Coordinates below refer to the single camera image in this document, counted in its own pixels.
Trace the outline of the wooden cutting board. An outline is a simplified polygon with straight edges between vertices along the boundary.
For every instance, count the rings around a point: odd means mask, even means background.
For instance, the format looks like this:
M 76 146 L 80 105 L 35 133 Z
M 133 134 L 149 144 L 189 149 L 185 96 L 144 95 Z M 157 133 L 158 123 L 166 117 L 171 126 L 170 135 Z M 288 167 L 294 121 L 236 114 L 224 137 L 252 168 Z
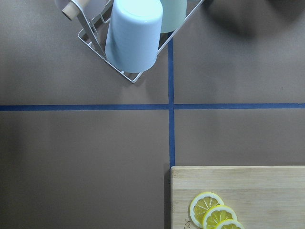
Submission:
M 171 227 L 195 229 L 191 201 L 217 194 L 247 229 L 305 227 L 304 166 L 207 166 L 171 168 Z

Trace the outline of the lemon slice middle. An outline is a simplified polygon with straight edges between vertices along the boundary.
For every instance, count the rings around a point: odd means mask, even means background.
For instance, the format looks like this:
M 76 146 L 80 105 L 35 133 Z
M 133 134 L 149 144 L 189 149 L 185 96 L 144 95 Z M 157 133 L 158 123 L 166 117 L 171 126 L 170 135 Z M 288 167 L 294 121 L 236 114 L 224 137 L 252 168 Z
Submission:
M 210 208 L 204 215 L 202 225 L 204 229 L 215 229 L 216 226 L 223 220 L 237 220 L 235 211 L 226 205 L 217 205 Z

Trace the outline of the mint green cup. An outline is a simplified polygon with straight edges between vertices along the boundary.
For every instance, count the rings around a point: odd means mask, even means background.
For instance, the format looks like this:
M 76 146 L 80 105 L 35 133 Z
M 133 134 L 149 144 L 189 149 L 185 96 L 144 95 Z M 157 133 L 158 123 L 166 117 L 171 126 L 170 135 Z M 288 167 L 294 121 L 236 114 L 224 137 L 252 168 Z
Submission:
M 187 0 L 160 0 L 163 7 L 161 33 L 178 29 L 186 18 Z

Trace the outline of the light blue cup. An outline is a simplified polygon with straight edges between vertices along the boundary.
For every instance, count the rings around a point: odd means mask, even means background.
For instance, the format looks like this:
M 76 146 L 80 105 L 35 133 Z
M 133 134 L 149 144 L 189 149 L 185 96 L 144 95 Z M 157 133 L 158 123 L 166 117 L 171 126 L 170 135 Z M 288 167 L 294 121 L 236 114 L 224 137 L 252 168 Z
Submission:
M 156 62 L 163 7 L 159 0 L 115 0 L 105 54 L 117 69 L 139 73 Z

